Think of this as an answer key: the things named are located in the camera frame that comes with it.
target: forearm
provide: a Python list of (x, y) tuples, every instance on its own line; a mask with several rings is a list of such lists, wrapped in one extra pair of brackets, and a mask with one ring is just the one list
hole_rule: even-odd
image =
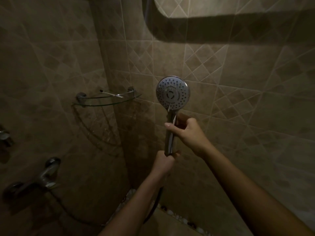
[(256, 235), (314, 235), (294, 214), (235, 167), (210, 143), (201, 156)]
[(120, 210), (99, 236), (137, 235), (160, 180), (160, 177), (150, 174), (140, 185), (131, 200)]

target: chrome shower head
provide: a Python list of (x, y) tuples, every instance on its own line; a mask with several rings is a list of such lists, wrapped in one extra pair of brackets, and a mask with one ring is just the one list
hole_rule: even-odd
[(179, 77), (168, 76), (158, 83), (156, 95), (167, 111), (178, 111), (188, 102), (190, 90), (185, 81)]
[[(168, 76), (158, 83), (156, 95), (160, 104), (167, 110), (167, 122), (175, 124), (177, 111), (183, 108), (189, 100), (189, 87), (179, 77)], [(166, 156), (172, 154), (173, 139), (173, 133), (166, 131), (164, 148)]]

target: shower hose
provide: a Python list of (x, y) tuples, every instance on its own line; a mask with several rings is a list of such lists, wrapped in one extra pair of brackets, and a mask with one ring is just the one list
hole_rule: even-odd
[[(87, 225), (89, 225), (89, 226), (95, 226), (95, 227), (105, 227), (105, 226), (106, 226), (106, 224), (97, 224), (97, 223), (93, 223), (93, 222), (90, 222), (90, 221), (86, 221), (86, 220), (82, 220), (82, 219), (77, 218), (75, 215), (73, 215), (73, 214), (64, 206), (64, 204), (62, 203), (61, 199), (60, 199), (57, 195), (55, 195), (52, 190), (48, 189), (48, 192), (49, 192), (49, 193), (51, 194), (51, 196), (57, 201), (57, 203), (61, 206), (61, 208), (65, 211), (65, 213), (66, 213), (70, 218), (74, 219), (75, 221), (80, 222), (80, 223), (83, 223), (83, 224), (87, 224)], [(158, 194), (157, 194), (158, 196), (157, 196), (157, 198), (156, 198), (156, 200), (155, 200), (155, 202), (154, 202), (154, 204), (153, 204), (153, 207), (152, 207), (152, 209), (150, 210), (148, 216), (145, 218), (145, 220), (144, 220), (144, 222), (143, 222), (144, 224), (151, 218), (152, 214), (154, 213), (154, 211), (155, 211), (155, 209), (156, 209), (156, 207), (157, 207), (157, 205), (158, 205), (158, 203), (159, 203), (159, 201), (160, 201), (162, 192), (163, 192), (163, 187), (161, 187), (161, 188), (159, 189)]]

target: corner shelf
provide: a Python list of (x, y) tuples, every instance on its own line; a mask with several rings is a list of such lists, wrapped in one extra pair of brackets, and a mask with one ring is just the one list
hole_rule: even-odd
[(141, 93), (136, 91), (133, 87), (128, 88), (128, 92), (122, 94), (112, 94), (100, 90), (100, 92), (92, 97), (87, 97), (85, 93), (78, 93), (76, 95), (77, 101), (73, 104), (81, 105), (83, 107), (100, 107), (119, 103), (124, 103), (141, 96)]

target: glass corner shelf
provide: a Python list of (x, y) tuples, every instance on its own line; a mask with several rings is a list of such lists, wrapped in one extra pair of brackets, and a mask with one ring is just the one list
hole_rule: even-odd
[(139, 96), (141, 96), (141, 93), (136, 91), (133, 87), (129, 87), (128, 92), (122, 94), (112, 94), (100, 90), (98, 94), (91, 97), (88, 97), (85, 93), (81, 92), (77, 94), (77, 101), (73, 104), (89, 107), (100, 107), (124, 103)]

